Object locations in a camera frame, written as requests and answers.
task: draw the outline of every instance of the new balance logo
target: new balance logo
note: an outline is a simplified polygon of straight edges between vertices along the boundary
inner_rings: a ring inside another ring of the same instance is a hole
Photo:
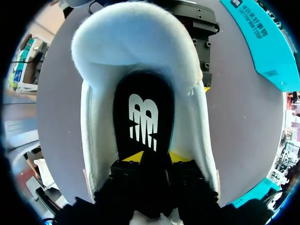
[[[129,97],[129,119],[138,125],[135,125],[136,140],[140,141],[140,129],[142,133],[142,143],[146,144],[146,137],[148,138],[148,147],[151,148],[153,139],[153,149],[156,151],[157,141],[150,135],[158,131],[158,108],[156,104],[146,99],[143,101],[137,94],[132,94]],[[133,128],[130,127],[130,138],[133,139]]]

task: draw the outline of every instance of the black cable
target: black cable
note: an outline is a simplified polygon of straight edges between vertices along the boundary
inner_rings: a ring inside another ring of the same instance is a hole
[[[90,7],[95,3],[96,1],[93,1],[92,3],[90,3],[89,7],[88,7],[88,12],[89,14],[93,15],[93,12],[90,10]]]
[[[288,193],[290,193],[290,191],[288,191],[288,190],[279,190],[279,191],[276,191],[276,192],[274,192],[273,194],[271,194],[270,196],[268,196],[263,202],[264,203],[266,203],[268,200],[270,200],[272,197],[274,197],[274,195],[276,195],[276,194],[278,194],[278,193],[284,193],[284,192],[288,192]]]
[[[43,219],[43,222],[46,222],[46,221],[49,221],[49,220],[54,221],[54,218],[45,218],[45,219]]]
[[[28,62],[25,62],[25,61],[11,61],[10,63],[18,63],[18,62],[22,62],[22,63],[31,63],[31,62],[44,62],[44,61],[35,61],[35,60],[31,60],[31,61],[28,61]]]

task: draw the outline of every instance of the metal screw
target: metal screw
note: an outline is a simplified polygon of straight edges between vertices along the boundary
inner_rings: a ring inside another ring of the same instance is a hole
[[[208,41],[206,42],[206,47],[210,48],[211,47],[211,43]]]

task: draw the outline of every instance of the white fabric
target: white fabric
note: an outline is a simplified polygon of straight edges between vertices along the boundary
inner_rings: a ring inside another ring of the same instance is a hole
[[[218,191],[210,145],[206,96],[193,41],[170,13],[146,2],[107,6],[85,20],[72,41],[74,64],[83,77],[82,147],[91,196],[118,159],[113,97],[120,79],[138,69],[161,74],[174,89],[171,151],[195,159]]]
[[[36,159],[33,161],[34,164],[38,166],[38,170],[41,174],[41,179],[43,184],[47,187],[50,186],[52,188],[58,189],[57,185],[54,183],[53,177],[48,169],[47,163],[44,158]]]

